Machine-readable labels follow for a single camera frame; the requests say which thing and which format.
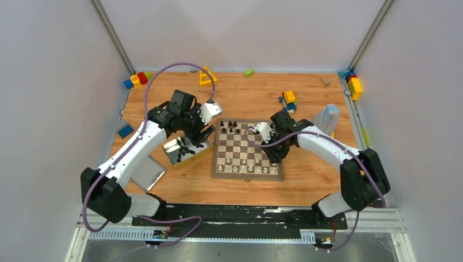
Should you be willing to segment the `wooden chess board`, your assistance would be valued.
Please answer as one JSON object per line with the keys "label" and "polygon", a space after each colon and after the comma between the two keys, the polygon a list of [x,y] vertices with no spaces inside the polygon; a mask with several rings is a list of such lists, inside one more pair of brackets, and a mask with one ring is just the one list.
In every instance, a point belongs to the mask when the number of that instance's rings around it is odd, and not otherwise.
{"label": "wooden chess board", "polygon": [[245,138],[245,130],[262,120],[219,118],[216,121],[211,176],[243,180],[283,181],[281,163],[272,164],[260,147]]}

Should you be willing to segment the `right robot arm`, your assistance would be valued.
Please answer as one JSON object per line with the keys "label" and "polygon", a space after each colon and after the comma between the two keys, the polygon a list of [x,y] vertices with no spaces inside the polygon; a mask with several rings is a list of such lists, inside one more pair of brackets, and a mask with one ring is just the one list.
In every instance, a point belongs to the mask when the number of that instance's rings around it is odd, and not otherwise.
{"label": "right robot arm", "polygon": [[362,211],[377,200],[385,204],[384,196],[390,192],[390,183],[375,150],[349,147],[309,120],[296,121],[283,110],[270,120],[271,123],[256,124],[254,132],[262,137],[260,148],[271,163],[281,162],[290,147],[296,146],[321,157],[340,172],[340,190],[312,205],[314,225],[325,228],[335,215],[350,210]]}

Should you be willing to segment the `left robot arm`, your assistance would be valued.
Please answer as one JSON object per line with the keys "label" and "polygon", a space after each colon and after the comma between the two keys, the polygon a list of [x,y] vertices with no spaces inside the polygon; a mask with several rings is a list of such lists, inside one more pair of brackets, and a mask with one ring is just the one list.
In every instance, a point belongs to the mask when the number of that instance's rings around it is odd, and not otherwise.
{"label": "left robot arm", "polygon": [[172,133],[182,131],[192,145],[200,145],[215,131],[210,122],[221,113],[218,103],[198,103],[195,96],[180,90],[175,90],[169,101],[149,110],[139,129],[115,155],[98,168],[86,168],[81,173],[84,224],[89,226],[90,209],[107,223],[146,216],[153,225],[162,225],[167,210],[161,207],[161,198],[150,193],[129,194],[125,186],[150,153]]}

